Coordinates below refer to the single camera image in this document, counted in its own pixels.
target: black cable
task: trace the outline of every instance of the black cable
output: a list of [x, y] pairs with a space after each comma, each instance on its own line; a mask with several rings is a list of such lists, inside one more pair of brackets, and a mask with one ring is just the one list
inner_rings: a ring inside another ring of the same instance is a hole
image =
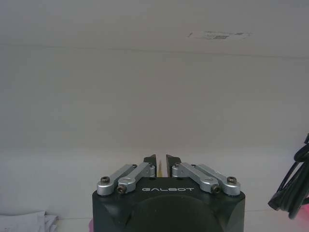
[[[302, 205], [309, 204], [309, 134], [304, 145], [294, 156], [295, 163], [283, 179], [277, 192], [268, 202], [275, 210], [283, 210], [289, 213], [289, 218], [294, 219]], [[300, 168], [291, 177], [296, 167]]]

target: white cloth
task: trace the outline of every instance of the white cloth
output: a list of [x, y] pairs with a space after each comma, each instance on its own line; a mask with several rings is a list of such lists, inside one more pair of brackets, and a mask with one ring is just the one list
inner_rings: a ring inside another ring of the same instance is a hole
[[0, 232], [55, 232], [57, 216], [44, 211], [18, 216], [0, 216]]

